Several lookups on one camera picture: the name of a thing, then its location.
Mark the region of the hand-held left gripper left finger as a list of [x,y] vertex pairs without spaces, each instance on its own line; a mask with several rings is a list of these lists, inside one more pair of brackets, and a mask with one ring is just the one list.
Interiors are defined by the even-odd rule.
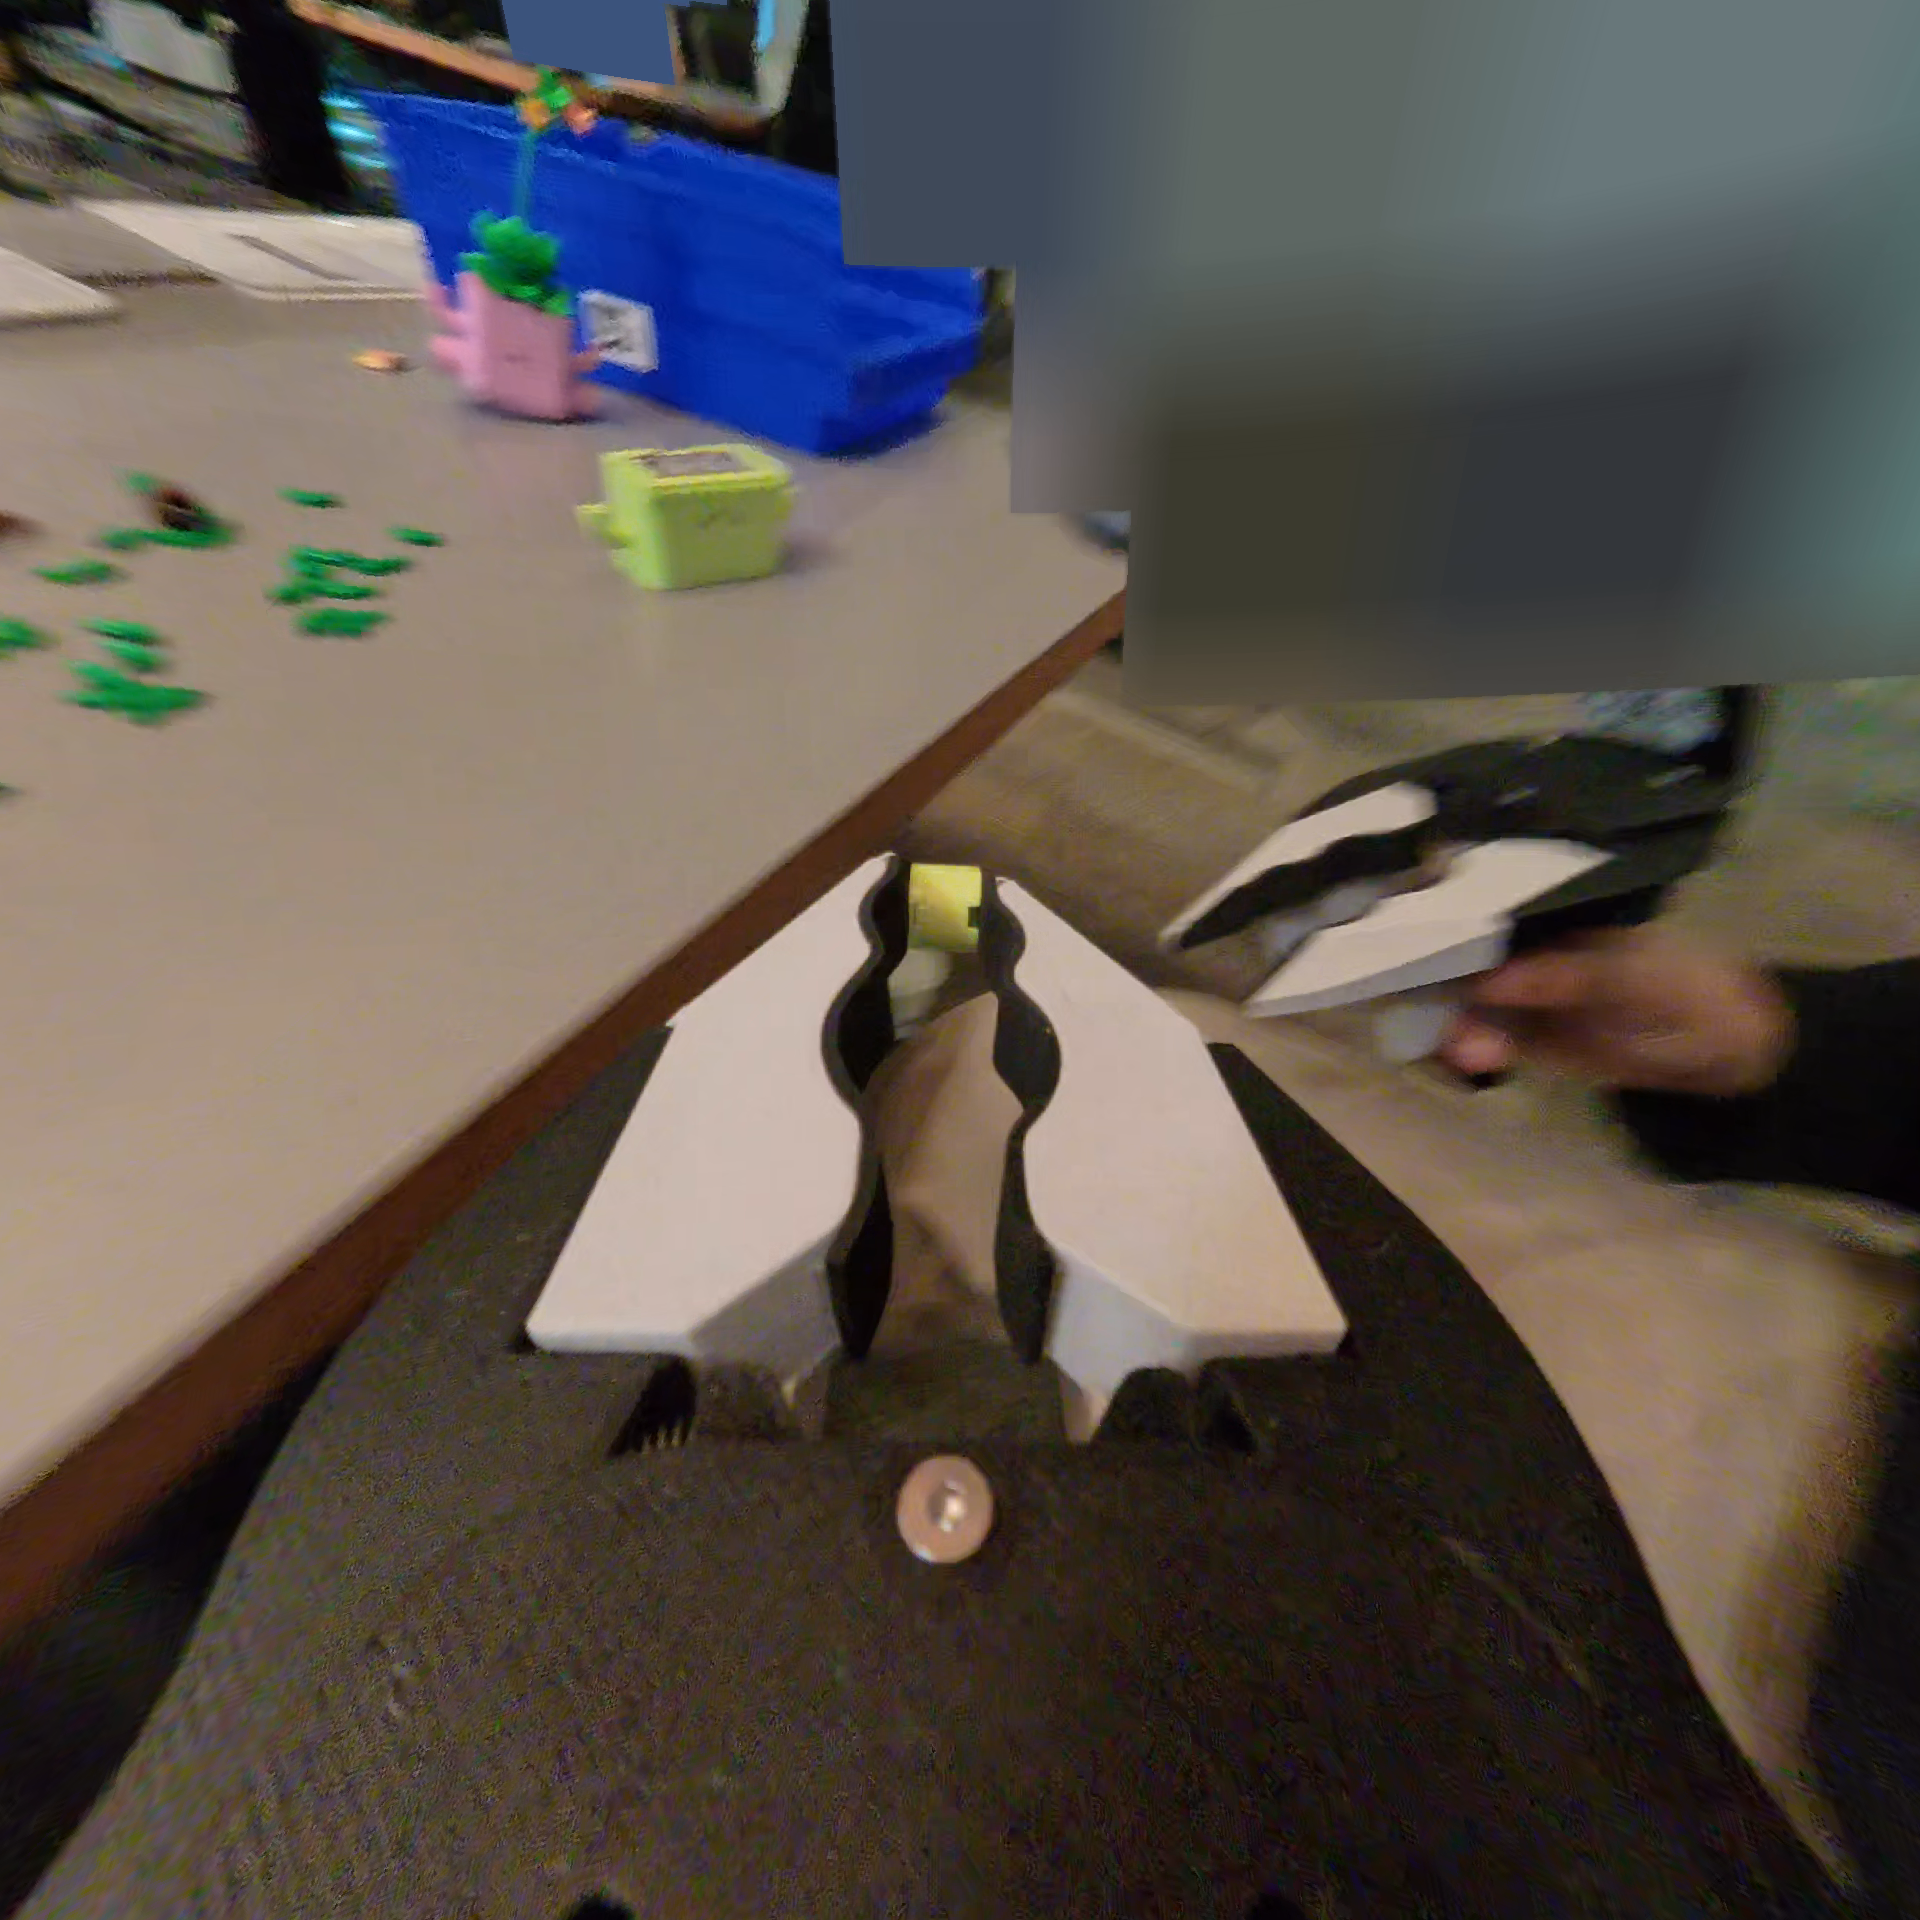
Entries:
[[870,1087],[896,1049],[906,864],[863,864],[669,1025],[526,1338],[750,1364],[864,1356],[895,1278]]

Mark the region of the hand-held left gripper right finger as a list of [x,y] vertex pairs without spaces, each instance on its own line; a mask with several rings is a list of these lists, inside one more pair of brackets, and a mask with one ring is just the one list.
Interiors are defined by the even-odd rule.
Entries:
[[1323,1357],[1350,1317],[1202,1033],[1010,880],[985,877],[992,1068],[1018,1102],[999,1317],[1086,1441],[1137,1373]]

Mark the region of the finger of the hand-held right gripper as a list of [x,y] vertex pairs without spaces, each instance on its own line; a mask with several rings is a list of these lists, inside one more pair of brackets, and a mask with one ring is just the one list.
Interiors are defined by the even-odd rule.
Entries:
[[1504,959],[1523,908],[1615,856],[1567,838],[1509,837],[1440,856],[1419,884],[1352,880],[1285,914],[1253,1016],[1298,1016],[1446,986]]
[[1265,921],[1327,921],[1329,905],[1371,905],[1422,868],[1438,820],[1425,784],[1382,784],[1270,833],[1214,889],[1163,926],[1166,948],[1223,941]]

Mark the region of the lime green brick model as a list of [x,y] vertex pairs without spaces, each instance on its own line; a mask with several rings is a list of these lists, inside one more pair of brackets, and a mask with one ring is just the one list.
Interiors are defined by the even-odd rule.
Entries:
[[600,498],[574,517],[613,567],[650,592],[781,574],[793,471],[749,444],[621,447],[600,457]]

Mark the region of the person's right hand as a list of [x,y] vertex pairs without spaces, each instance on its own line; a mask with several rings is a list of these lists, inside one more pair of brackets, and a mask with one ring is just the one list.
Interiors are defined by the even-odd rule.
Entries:
[[1746,1097],[1792,1049],[1773,974],[1657,927],[1579,934],[1518,953],[1467,990],[1437,1058],[1488,1082],[1526,1065],[1607,1089]]

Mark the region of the person's beige trousers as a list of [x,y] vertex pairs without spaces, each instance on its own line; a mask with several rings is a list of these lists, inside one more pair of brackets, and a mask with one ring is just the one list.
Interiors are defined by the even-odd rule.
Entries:
[[1464,1262],[1544,1366],[1673,1634],[1825,1864],[1817,1652],[1866,1549],[1917,1329],[1917,1222],[1811,1190],[1682,1189],[1569,1085],[1472,1093],[1343,1021],[1168,991],[1237,1045]]

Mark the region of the scattered green leaf pieces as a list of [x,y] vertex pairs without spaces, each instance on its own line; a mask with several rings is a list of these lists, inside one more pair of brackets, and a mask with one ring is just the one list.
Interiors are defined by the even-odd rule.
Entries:
[[[222,548],[147,543],[145,493],[230,518]],[[5,488],[5,804],[46,781],[29,735],[278,740],[378,681],[432,624],[463,536],[336,474],[222,478],[106,458]]]

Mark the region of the blue plastic bin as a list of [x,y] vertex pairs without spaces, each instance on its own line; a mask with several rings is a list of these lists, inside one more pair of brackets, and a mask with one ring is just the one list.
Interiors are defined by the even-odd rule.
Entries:
[[977,362],[984,270],[850,264],[825,176],[610,120],[366,106],[448,300],[567,321],[610,388],[840,455],[920,431]]

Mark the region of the pink brick flowerpot model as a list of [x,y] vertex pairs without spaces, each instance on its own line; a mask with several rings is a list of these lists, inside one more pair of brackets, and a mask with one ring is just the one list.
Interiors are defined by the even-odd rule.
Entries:
[[574,302],[560,282],[560,240],[534,223],[534,189],[542,134],[591,132],[598,110],[576,78],[539,65],[517,98],[521,122],[512,201],[505,212],[478,212],[471,244],[450,287],[426,278],[424,302],[435,321],[431,354],[464,394],[501,415],[576,423],[595,415],[591,373],[598,352],[576,344]]

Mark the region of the white printed paper sheet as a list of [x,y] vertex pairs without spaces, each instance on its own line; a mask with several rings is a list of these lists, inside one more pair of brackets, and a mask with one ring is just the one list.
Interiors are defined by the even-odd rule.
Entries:
[[426,293],[431,261],[406,220],[86,198],[81,210],[258,302],[389,302]]

